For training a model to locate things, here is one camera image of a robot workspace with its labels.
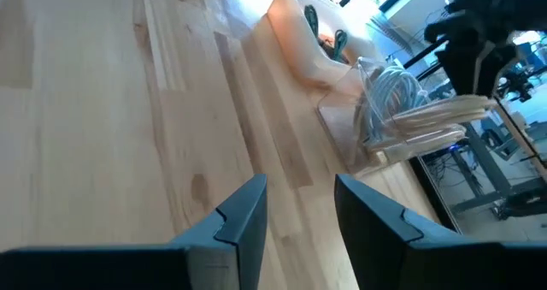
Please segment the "bundled cables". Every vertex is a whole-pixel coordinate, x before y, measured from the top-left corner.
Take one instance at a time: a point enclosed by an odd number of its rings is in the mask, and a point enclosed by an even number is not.
[[[430,103],[427,92],[404,68],[389,66],[374,81],[360,70],[364,91],[354,116],[359,141],[366,150],[384,151],[391,160],[453,145],[465,138],[466,129],[458,123],[484,119],[496,105],[474,95]]]

